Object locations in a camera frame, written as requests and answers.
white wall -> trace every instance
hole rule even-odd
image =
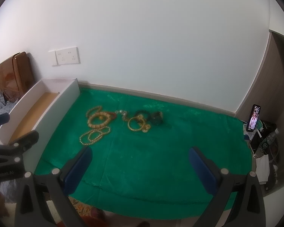
[[[284,12],[276,0],[270,2],[269,29],[284,35]]]
[[[30,52],[38,78],[158,93],[235,112],[259,69],[269,0],[6,0],[0,62]],[[78,46],[80,65],[47,52]]]

white cloth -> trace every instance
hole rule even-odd
[[[269,176],[269,160],[268,155],[263,155],[256,159],[256,174],[260,184],[265,184]]]

gold bracelet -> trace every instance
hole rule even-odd
[[[131,127],[130,127],[130,122],[131,122],[132,120],[137,120],[137,123],[139,123],[138,121],[142,121],[142,126],[141,126],[139,129],[133,129],[133,128],[131,128]],[[144,120],[143,117],[141,117],[140,115],[138,115],[137,117],[132,117],[132,118],[130,118],[129,121],[127,122],[127,127],[128,127],[131,131],[140,131],[140,130],[143,129],[144,125],[145,125],[145,120]]]
[[[91,123],[94,118],[100,117],[100,116],[106,117],[106,120],[103,123],[98,124],[98,125],[94,125],[94,124]],[[99,128],[103,128],[104,126],[107,126],[110,121],[111,121],[111,115],[110,114],[108,114],[106,112],[98,112],[98,113],[94,113],[93,115],[91,115],[88,118],[87,125],[91,128],[99,129]]]
[[[99,132],[99,135],[98,135],[96,138],[94,138],[94,139],[91,140],[91,139],[90,139],[90,136],[91,136],[91,134],[93,134],[93,133],[95,133],[95,132]],[[88,140],[89,140],[90,142],[83,142],[83,141],[82,141],[82,138],[83,138],[85,135],[87,135],[87,134],[89,134],[89,135],[88,135]],[[101,131],[99,131],[99,130],[90,130],[90,131],[85,132],[84,134],[82,134],[82,135],[80,136],[79,140],[80,140],[80,142],[81,142],[82,145],[88,146],[88,145],[93,145],[95,142],[99,141],[102,137],[103,137],[103,133],[102,133]]]
[[[90,117],[89,113],[92,112],[92,111],[94,111],[95,109],[97,109],[97,111],[96,111],[95,113],[98,113],[98,112],[100,112],[100,111],[102,110],[102,106],[96,106],[96,107],[93,107],[93,108],[89,109],[89,110],[86,112],[86,114],[85,114],[86,117],[89,118],[89,117]]]
[[[95,132],[99,132],[99,135],[94,138],[94,139],[91,139],[91,135],[94,134]],[[108,127],[108,126],[105,126],[105,127],[102,127],[100,129],[94,129],[94,130],[90,130],[88,132],[85,132],[84,134],[82,134],[79,138],[80,142],[82,145],[85,145],[85,146],[88,146],[88,145],[93,145],[94,143],[96,143],[97,141],[99,141],[104,135],[108,134],[109,132],[111,132],[111,128]],[[83,142],[82,141],[82,138],[88,134],[88,137],[87,139],[90,141],[90,142]]]

baseboard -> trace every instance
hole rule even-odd
[[[235,116],[235,113],[221,109],[221,108],[216,108],[216,107],[208,106],[205,104],[200,104],[200,103],[193,102],[193,101],[188,101],[188,100],[177,98],[177,97],[165,96],[165,95],[160,95],[160,94],[155,94],[155,93],[150,93],[150,92],[145,92],[145,91],[124,89],[124,88],[112,87],[112,86],[107,86],[107,85],[91,84],[87,82],[79,82],[79,87],[118,92],[118,93],[132,95],[132,96],[139,96],[139,97],[150,98],[150,99],[154,99],[158,101],[164,101],[164,102],[184,105],[188,107],[199,108],[199,109],[203,109],[207,111],[212,111],[218,114],[220,113],[226,114],[231,117]]]

gold chain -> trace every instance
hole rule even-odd
[[[99,135],[94,138],[94,139],[91,139],[91,135],[98,132]],[[82,145],[85,145],[85,146],[88,146],[88,145],[93,145],[95,142],[99,141],[104,135],[108,134],[109,132],[111,132],[111,128],[109,126],[105,126],[105,127],[102,127],[100,129],[94,129],[94,130],[90,130],[88,132],[85,132],[84,134],[82,134],[79,138],[80,142]],[[84,136],[88,135],[87,139],[90,141],[90,142],[83,142],[82,139]]]

